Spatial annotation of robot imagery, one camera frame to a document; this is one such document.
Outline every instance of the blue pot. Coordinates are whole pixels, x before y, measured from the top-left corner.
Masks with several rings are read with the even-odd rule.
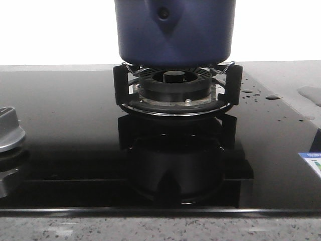
[[[119,51],[146,67],[199,67],[231,52],[236,0],[115,0]]]

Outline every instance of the granite countertop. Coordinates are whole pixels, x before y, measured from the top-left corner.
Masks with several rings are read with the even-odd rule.
[[[1,218],[0,240],[317,241],[321,219]]]

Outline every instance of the gas burner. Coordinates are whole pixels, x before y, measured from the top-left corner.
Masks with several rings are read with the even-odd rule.
[[[231,64],[216,69],[116,66],[116,103],[126,112],[160,116],[226,112],[238,105],[242,70]],[[138,78],[128,81],[128,73]],[[216,74],[225,74],[225,82],[214,78]]]

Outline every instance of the silver knob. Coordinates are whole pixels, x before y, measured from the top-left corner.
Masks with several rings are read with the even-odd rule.
[[[20,127],[14,107],[0,108],[0,153],[18,147],[26,132]]]

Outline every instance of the glass cooktop surface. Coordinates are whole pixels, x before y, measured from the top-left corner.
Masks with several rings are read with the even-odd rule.
[[[321,152],[318,128],[246,73],[241,88],[225,114],[164,118],[117,106],[112,70],[0,72],[26,132],[0,153],[0,215],[320,213],[299,155]]]

